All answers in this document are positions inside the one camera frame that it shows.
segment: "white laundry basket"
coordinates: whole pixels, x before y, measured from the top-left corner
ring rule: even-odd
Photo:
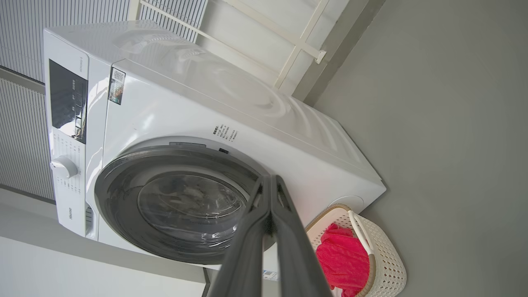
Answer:
[[[356,297],[398,295],[405,287],[407,273],[385,232],[373,222],[355,214],[346,205],[334,204],[306,227],[306,234],[314,250],[321,244],[321,236],[331,223],[351,229],[369,255],[369,280]]]

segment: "basket handle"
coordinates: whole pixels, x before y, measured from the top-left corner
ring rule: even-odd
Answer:
[[[352,224],[352,228],[356,232],[357,238],[360,240],[366,253],[369,255],[373,255],[374,247],[372,246],[372,241],[370,240],[369,233],[365,230],[365,227],[363,226],[361,221],[357,220],[357,215],[353,211],[348,211],[348,217],[350,219],[350,223]]]

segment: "front-load washing machine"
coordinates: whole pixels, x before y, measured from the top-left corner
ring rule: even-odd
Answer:
[[[81,236],[218,268],[261,175],[305,225],[385,191],[335,120],[154,22],[45,29],[44,65],[59,222]]]

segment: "red cloth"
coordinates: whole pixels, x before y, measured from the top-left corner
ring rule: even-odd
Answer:
[[[315,252],[332,290],[343,289],[342,297],[354,297],[369,279],[369,256],[352,230],[332,223]]]

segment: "sticker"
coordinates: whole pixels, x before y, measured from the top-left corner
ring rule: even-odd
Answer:
[[[110,79],[110,87],[108,88],[108,100],[121,105],[123,97],[123,87],[125,86],[126,74],[114,67],[112,67],[112,74]]]
[[[177,145],[177,146],[190,145],[190,146],[207,147],[205,144],[201,144],[201,143],[191,143],[191,142],[169,142],[168,144],[169,144],[169,145]]]
[[[262,274],[265,280],[270,281],[279,281],[279,273],[275,271],[268,271],[264,270],[264,273]]]
[[[233,142],[238,136],[238,130],[231,129],[231,127],[222,124],[214,128],[213,135],[221,137],[227,141]]]

